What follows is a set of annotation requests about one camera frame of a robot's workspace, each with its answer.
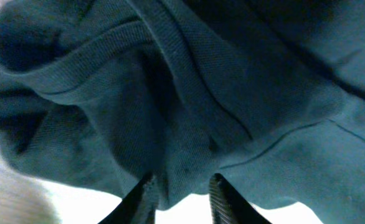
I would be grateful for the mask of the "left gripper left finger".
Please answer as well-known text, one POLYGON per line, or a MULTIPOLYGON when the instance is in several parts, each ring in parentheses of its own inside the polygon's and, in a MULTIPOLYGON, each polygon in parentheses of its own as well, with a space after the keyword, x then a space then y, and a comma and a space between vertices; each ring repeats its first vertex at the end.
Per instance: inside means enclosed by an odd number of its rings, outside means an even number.
POLYGON ((158 201, 156 177, 147 173, 99 224, 155 224, 158 201))

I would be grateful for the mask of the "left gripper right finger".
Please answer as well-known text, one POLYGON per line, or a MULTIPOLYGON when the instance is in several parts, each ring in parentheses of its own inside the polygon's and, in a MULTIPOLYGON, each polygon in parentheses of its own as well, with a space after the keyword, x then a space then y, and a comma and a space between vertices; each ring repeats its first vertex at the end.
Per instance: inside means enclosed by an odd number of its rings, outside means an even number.
POLYGON ((219 173, 210 179, 209 200, 213 224, 271 224, 219 173))

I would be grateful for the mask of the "black t-shirt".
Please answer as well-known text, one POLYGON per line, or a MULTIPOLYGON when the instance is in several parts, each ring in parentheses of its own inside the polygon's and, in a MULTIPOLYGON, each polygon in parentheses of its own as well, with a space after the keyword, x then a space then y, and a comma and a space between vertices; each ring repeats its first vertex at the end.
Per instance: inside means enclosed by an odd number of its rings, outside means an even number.
POLYGON ((222 174, 262 208, 365 223, 365 1, 9 1, 0 152, 158 207, 222 174))

